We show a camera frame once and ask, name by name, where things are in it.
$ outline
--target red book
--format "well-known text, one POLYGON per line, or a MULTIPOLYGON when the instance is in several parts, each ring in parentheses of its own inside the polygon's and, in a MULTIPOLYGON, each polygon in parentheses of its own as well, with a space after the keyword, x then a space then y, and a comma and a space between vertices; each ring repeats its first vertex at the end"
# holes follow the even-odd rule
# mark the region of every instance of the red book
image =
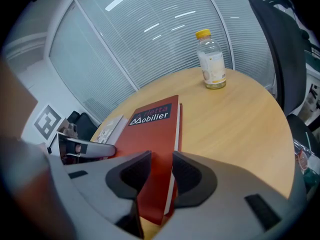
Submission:
POLYGON ((175 95, 136 109, 115 144, 116 157, 151 151, 151 172, 137 202, 139 215, 158 225, 172 205, 172 153, 178 150, 179 131, 180 105, 175 95))

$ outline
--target wooden table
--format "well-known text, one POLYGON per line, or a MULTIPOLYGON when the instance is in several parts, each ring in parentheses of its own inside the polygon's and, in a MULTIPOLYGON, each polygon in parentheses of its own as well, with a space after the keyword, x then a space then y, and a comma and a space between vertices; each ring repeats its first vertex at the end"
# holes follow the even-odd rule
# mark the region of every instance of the wooden table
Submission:
MULTIPOLYGON (((226 86, 204 86, 200 68, 163 76, 120 104, 106 122, 155 101, 179 95, 182 103, 182 151, 237 165, 288 198, 295 171, 293 138, 287 119, 272 95, 252 78, 227 69, 226 86)), ((142 219, 145 239, 159 226, 142 219)))

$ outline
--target bottle label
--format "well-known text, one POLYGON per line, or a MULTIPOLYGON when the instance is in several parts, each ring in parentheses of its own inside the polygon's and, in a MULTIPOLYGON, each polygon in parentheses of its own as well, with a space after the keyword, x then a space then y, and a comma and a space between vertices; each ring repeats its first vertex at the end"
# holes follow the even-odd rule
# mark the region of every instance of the bottle label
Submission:
POLYGON ((203 51, 198 51, 197 53, 206 84, 220 84, 226 81, 225 61, 221 51, 207 54, 203 51))

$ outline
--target black chair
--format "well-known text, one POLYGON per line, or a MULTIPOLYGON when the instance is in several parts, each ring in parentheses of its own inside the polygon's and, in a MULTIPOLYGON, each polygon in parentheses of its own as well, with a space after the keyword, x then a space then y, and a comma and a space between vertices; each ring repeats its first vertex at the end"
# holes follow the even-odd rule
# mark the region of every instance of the black chair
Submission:
POLYGON ((84 141, 90 141, 98 129, 87 113, 79 114, 78 112, 73 111, 67 120, 69 123, 77 126, 78 138, 84 141))
POLYGON ((320 145, 316 138, 294 114, 290 114, 304 101, 307 70, 304 42, 295 20, 263 0, 249 0, 268 42, 275 69, 277 102, 289 123, 294 139, 320 157, 320 145))

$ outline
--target window blinds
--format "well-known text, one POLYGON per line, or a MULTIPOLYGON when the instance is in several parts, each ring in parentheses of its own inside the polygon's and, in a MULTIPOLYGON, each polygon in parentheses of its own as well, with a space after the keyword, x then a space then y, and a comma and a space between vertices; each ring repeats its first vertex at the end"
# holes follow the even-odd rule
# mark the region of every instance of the window blinds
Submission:
POLYGON ((163 75, 199 67, 195 32, 202 29, 211 30, 225 66, 232 68, 227 37, 210 0, 78 1, 138 88, 163 75))
POLYGON ((49 57, 73 95, 101 122, 135 92, 75 3, 60 23, 49 57))
POLYGON ((275 69, 265 35, 248 0, 214 0, 230 35, 235 70, 261 85, 273 84, 275 69))

